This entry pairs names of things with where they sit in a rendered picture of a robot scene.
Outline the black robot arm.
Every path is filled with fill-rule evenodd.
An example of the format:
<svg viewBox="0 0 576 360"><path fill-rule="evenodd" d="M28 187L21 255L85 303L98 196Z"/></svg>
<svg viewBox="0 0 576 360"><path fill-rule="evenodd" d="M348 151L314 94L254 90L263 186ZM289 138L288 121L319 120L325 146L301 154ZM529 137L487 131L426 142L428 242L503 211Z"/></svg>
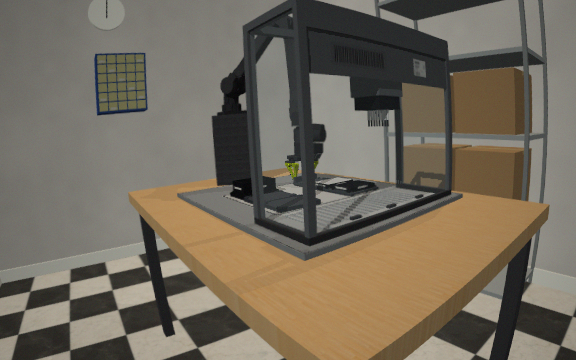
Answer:
<svg viewBox="0 0 576 360"><path fill-rule="evenodd" d="M221 81L221 91L224 93L224 105L222 111L217 115L230 115L230 114L243 114L247 110L241 110L239 104L239 96L244 94L245 88L245 72L244 72L244 57L237 66L237 68ZM236 104L238 103L238 104Z"/></svg>

